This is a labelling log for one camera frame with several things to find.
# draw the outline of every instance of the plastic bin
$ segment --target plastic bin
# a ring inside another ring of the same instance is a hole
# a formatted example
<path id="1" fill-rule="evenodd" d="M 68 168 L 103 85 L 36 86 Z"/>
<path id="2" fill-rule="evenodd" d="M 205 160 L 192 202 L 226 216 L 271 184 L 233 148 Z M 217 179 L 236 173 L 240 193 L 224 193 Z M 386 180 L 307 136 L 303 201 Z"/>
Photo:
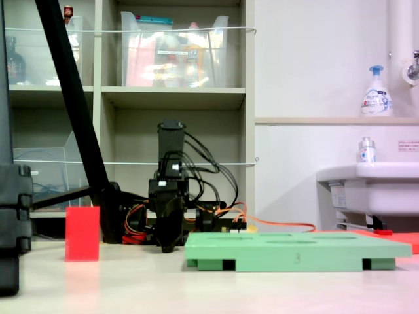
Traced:
<path id="1" fill-rule="evenodd" d="M 15 148 L 13 155 L 16 163 L 19 163 L 18 160 L 81 162 L 79 148 L 73 132 L 71 132 L 64 147 Z M 88 185 L 83 164 L 53 162 L 22 162 L 22 164 L 31 168 L 34 201 L 52 196 L 55 193 L 67 192 Z M 90 206 L 90 198 L 83 197 L 67 201 L 45 210 L 65 211 L 65 208 L 70 205 Z"/>
<path id="2" fill-rule="evenodd" d="M 135 16 L 121 12 L 122 30 L 139 30 Z M 227 27 L 219 16 L 213 27 Z M 122 85 L 226 87 L 227 31 L 164 31 L 122 34 Z"/>
<path id="3" fill-rule="evenodd" d="M 77 69 L 83 85 L 93 83 L 93 33 L 80 33 L 78 31 L 90 29 L 82 16 L 70 19 L 67 32 L 73 55 L 76 59 Z M 55 70 L 54 62 L 44 32 L 42 31 L 6 31 L 7 38 L 14 37 L 15 51 L 23 58 L 24 73 L 22 79 L 10 79 L 9 84 L 59 86 L 60 81 Z M 8 56 L 10 53 L 10 40 L 7 43 Z"/>

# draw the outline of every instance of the white table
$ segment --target white table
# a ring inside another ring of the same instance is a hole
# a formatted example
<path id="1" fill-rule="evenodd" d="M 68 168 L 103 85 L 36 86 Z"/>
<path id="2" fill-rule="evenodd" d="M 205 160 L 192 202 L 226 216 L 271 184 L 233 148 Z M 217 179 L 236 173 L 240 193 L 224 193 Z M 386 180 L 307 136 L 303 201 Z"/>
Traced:
<path id="1" fill-rule="evenodd" d="M 22 258 L 18 296 L 0 314 L 419 313 L 419 256 L 395 271 L 197 272 L 183 249 L 101 245 L 99 262 L 64 262 L 64 243 L 37 242 Z"/>

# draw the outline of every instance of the green board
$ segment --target green board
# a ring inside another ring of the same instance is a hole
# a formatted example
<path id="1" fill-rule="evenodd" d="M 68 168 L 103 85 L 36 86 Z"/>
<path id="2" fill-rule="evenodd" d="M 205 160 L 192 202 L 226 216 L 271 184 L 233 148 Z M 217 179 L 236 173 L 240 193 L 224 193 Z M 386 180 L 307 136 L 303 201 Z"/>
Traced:
<path id="1" fill-rule="evenodd" d="M 236 271 L 394 270 L 412 246 L 355 233 L 193 233 L 189 267 Z"/>

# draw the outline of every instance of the white pump bottle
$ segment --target white pump bottle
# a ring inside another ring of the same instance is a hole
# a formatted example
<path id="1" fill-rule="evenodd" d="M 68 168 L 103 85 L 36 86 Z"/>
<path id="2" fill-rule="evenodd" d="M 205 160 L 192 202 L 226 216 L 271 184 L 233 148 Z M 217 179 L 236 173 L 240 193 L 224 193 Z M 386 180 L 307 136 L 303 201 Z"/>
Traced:
<path id="1" fill-rule="evenodd" d="M 393 116 L 392 99 L 380 79 L 380 72 L 383 69 L 381 65 L 369 68 L 373 72 L 373 82 L 365 93 L 361 116 Z"/>

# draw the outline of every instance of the shelf board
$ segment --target shelf board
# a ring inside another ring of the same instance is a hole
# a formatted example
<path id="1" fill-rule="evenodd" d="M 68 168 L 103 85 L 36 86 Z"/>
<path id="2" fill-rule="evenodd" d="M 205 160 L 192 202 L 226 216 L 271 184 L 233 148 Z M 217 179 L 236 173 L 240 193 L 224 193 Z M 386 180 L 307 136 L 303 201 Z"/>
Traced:
<path id="1" fill-rule="evenodd" d="M 120 5 L 154 7 L 238 7 L 242 0 L 117 0 Z"/>
<path id="2" fill-rule="evenodd" d="M 60 86 L 10 85 L 10 103 L 19 109 L 64 108 Z M 84 95 L 89 109 L 93 108 L 93 86 L 84 86 Z"/>
<path id="3" fill-rule="evenodd" d="M 419 125 L 419 117 L 403 118 L 392 116 L 377 116 L 371 118 L 361 117 L 342 117 L 342 118 L 294 118 L 294 117 L 259 117 L 255 119 L 256 125 L 299 125 L 299 124 L 314 124 L 314 125 Z"/>
<path id="4" fill-rule="evenodd" d="M 154 88 L 104 86 L 102 94 L 120 109 L 238 110 L 245 88 Z"/>
<path id="5" fill-rule="evenodd" d="M 31 218 L 65 218 L 65 211 L 31 211 Z"/>
<path id="6" fill-rule="evenodd" d="M 237 213 L 227 213 L 221 217 L 221 219 L 233 219 L 237 216 Z M 32 211 L 30 213 L 31 218 L 65 218 L 65 211 Z M 156 213 L 152 211 L 147 211 L 147 217 L 149 219 L 155 219 Z M 185 217 L 188 219 L 195 218 L 195 212 L 189 211 L 186 212 Z"/>

